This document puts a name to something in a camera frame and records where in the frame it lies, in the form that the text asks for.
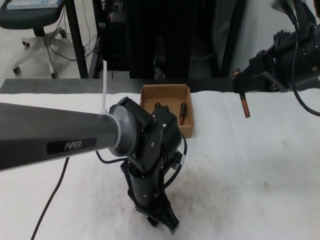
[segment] open cardboard box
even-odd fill
[[[184,84],[144,85],[141,89],[140,106],[148,113],[155,110],[155,103],[162,106],[168,105],[169,111],[177,117],[180,131],[186,138],[191,138],[194,130],[194,111],[191,101],[190,88]],[[187,105],[183,125],[180,125],[181,103]]]

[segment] black pole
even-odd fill
[[[70,32],[72,36],[73,48],[75,52],[76,62],[78,64],[80,77],[82,79],[89,78],[88,68],[85,58],[85,50],[81,39],[77,11],[74,0],[65,0],[64,6],[69,21]]]

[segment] wire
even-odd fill
[[[71,43],[70,40],[72,39],[72,37],[70,37],[70,39],[68,38],[68,29],[67,29],[67,24],[66,24],[66,8],[65,8],[65,5],[63,5],[63,21],[64,21],[65,37],[66,37],[67,41],[69,43]]]
[[[294,56],[293,56],[293,62],[292,62],[292,71],[291,71],[291,85],[292,85],[292,91],[294,93],[295,98],[300,103],[300,105],[310,114],[313,114],[315,116],[320,117],[320,112],[317,112],[310,107],[308,107],[304,101],[301,99],[297,87],[296,87],[296,81],[295,81],[295,69],[296,69],[296,60],[297,60],[297,54],[298,54],[298,48],[299,48],[299,27],[298,27],[298,21],[297,17],[291,8],[291,6],[288,3],[284,3],[282,5],[282,8],[284,12],[288,15],[290,18],[292,24],[294,25],[295,32],[296,32],[296,43],[295,43],[295,50],[294,50]]]
[[[60,187],[60,185],[61,185],[62,180],[64,179],[64,176],[65,176],[65,172],[66,172],[66,169],[67,169],[67,166],[68,166],[69,159],[70,159],[70,157],[67,157],[67,158],[65,159],[64,166],[63,166],[62,173],[61,173],[61,176],[60,176],[60,178],[59,178],[59,181],[58,181],[57,185],[55,186],[55,188],[54,188],[54,190],[53,190],[53,192],[52,192],[52,194],[51,194],[48,202],[46,203],[46,205],[45,205],[45,207],[44,207],[44,209],[43,209],[43,211],[42,211],[42,213],[41,213],[41,216],[40,216],[40,218],[39,218],[39,220],[38,220],[38,222],[37,222],[37,224],[36,224],[36,226],[35,226],[35,229],[34,229],[34,231],[33,231],[31,240],[34,240],[34,239],[35,239],[35,236],[36,236],[37,231],[38,231],[38,229],[39,229],[39,226],[40,226],[40,224],[41,224],[41,222],[42,222],[42,219],[44,218],[44,216],[45,216],[45,214],[46,214],[46,211],[47,211],[47,209],[48,209],[48,207],[49,207],[52,199],[54,198],[56,192],[58,191],[58,189],[59,189],[59,187]]]
[[[126,161],[127,158],[119,158],[116,160],[111,160],[111,161],[105,161],[103,160],[103,158],[100,156],[100,153],[98,151],[95,152],[96,155],[98,156],[98,159],[103,163],[103,164],[114,164],[114,163],[118,163],[118,162],[123,162]]]
[[[185,138],[185,136],[181,133],[181,136],[183,138],[183,142],[184,142],[184,150],[183,150],[183,155],[182,157],[186,157],[187,152],[188,152],[188,144],[187,144],[187,140]],[[180,173],[182,168],[182,164],[179,164],[178,168],[175,170],[175,172],[173,173],[173,175],[170,177],[170,179],[163,184],[157,191],[157,193],[155,194],[155,196],[158,196],[158,194],[162,193],[167,187],[170,186],[170,184],[173,183],[173,181],[176,179],[176,177],[178,176],[178,174]]]
[[[57,25],[57,27],[56,27],[53,35],[52,35],[51,38],[50,38],[49,47],[50,47],[51,51],[53,51],[55,54],[59,55],[60,57],[62,57],[62,58],[64,58],[64,59],[67,59],[67,60],[69,60],[69,61],[77,61],[76,58],[69,58],[69,57],[66,57],[66,56],[64,56],[64,55],[56,52],[55,50],[53,50],[53,48],[52,48],[52,46],[51,46],[51,41],[52,41],[52,39],[54,38],[54,35],[56,34],[56,32],[57,32],[57,30],[58,30],[58,28],[59,28],[59,26],[60,26],[60,24],[61,24],[62,19],[64,18],[64,20],[65,20],[65,16],[66,16],[66,12],[65,12],[65,10],[63,10],[63,13],[62,13],[62,16],[61,16],[61,18],[60,18],[60,21],[59,21],[59,23],[58,23],[58,25]],[[64,22],[64,24],[65,24],[65,33],[67,34],[67,25],[66,25],[66,22]],[[83,47],[86,47],[88,44],[90,44],[90,42],[91,42],[97,35],[98,35],[98,34],[96,34],[93,38],[91,38],[91,39],[89,40],[89,42],[88,42],[86,45],[84,45]],[[98,41],[95,43],[93,50],[90,51],[87,55],[84,56],[85,58],[87,58],[88,56],[90,56],[90,55],[96,50],[96,47],[97,47],[96,45],[97,45],[97,43],[98,43]]]

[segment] floor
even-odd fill
[[[94,47],[95,38],[90,42],[90,45],[87,45],[89,40],[97,34],[95,17],[93,4],[91,0],[79,0],[74,1],[75,7],[78,16],[78,22],[81,32],[82,43],[86,46],[87,52],[90,52]],[[86,15],[88,27],[90,29],[90,34],[88,31],[86,19],[84,16]],[[65,29],[68,33],[68,38],[71,38],[68,18],[65,17],[61,21],[61,27]],[[46,32],[54,31],[58,26],[58,22],[53,25],[45,27]],[[27,49],[21,43],[22,37],[33,37],[34,33],[32,30],[8,30],[0,28],[0,87],[2,86],[5,79],[13,79],[13,78],[21,78],[21,79],[49,79],[51,78],[49,67],[44,61],[45,53],[44,51],[40,51],[36,54],[36,56],[27,62],[23,63],[20,66],[21,74],[15,75],[13,73],[13,63],[22,57]],[[75,59],[75,52],[73,48],[64,48],[64,47],[53,47],[53,49],[71,59]],[[52,59],[52,63],[58,73],[58,78],[60,79],[70,79],[70,78],[80,78],[78,66],[76,61],[70,61],[62,58],[61,56],[55,54],[50,50],[50,55]],[[194,38],[194,44],[192,49],[191,64],[190,64],[190,78],[210,78],[210,69],[208,66],[208,61],[205,55],[205,50],[200,46],[200,41],[197,37]],[[89,56],[87,59],[87,66],[89,69],[91,63],[92,56]],[[155,77],[159,76],[159,70],[156,70]],[[114,71],[114,78],[129,78],[129,72],[127,71]]]
[[[77,16],[78,16],[78,22],[80,26],[80,32],[81,32],[81,38],[83,45],[86,45],[89,42],[89,39],[96,35],[96,24],[95,24],[95,18],[94,18],[94,10],[93,10],[93,4],[91,0],[78,0],[74,1]],[[86,24],[86,19],[84,17],[84,14],[86,14],[86,19],[88,22],[88,26],[90,29],[90,36],[88,27]],[[66,29],[67,32],[70,33],[69,29],[69,23],[68,18],[65,18],[66,22]],[[58,22],[56,22],[53,25],[47,26],[44,28],[46,32],[54,31],[58,26]],[[61,27],[65,28],[64,19],[61,21]],[[14,61],[22,57],[27,49],[24,48],[24,46],[21,43],[21,37],[34,37],[34,33],[32,30],[7,30],[0,28],[0,85],[3,83],[3,81],[6,78],[51,78],[50,72],[49,72],[49,66],[44,61],[45,59],[45,53],[44,51],[40,51],[37,53],[35,58],[32,58],[22,64],[20,66],[21,74],[15,75],[13,73],[13,66],[12,64]],[[90,44],[90,50],[91,51],[94,47],[95,40],[93,39]],[[75,52],[73,48],[62,48],[58,47],[54,49],[56,52],[74,59]],[[56,55],[52,51],[50,51],[50,55],[52,58],[52,62],[54,67],[56,68],[56,71],[58,72],[59,78],[79,78],[79,70],[77,66],[76,61],[70,61],[67,59],[64,59],[60,57],[59,55]],[[90,56],[87,59],[87,66],[89,68],[91,63],[91,57]]]

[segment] white table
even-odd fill
[[[301,95],[311,107],[319,104],[319,90]],[[108,105],[124,96],[140,98],[108,95]],[[251,93],[247,100],[249,119],[236,94],[192,94],[194,137],[166,190],[180,220],[175,235],[136,212],[119,163],[104,165],[87,153],[70,159],[36,239],[320,239],[320,118],[292,93]],[[0,95],[0,102],[99,113],[101,95]],[[101,154],[113,159],[108,150]],[[1,240],[30,239],[63,164],[0,172]]]

